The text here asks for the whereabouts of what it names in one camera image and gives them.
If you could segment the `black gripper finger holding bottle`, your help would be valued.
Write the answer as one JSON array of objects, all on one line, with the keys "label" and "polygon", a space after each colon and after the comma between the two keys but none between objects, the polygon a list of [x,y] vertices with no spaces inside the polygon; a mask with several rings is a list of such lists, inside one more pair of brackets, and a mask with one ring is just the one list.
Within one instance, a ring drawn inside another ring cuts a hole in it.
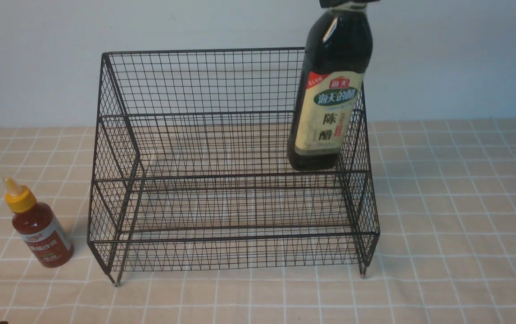
[{"label": "black gripper finger holding bottle", "polygon": [[368,4],[379,2],[378,0],[320,0],[320,6],[324,9],[337,9],[337,8],[365,8]]}]

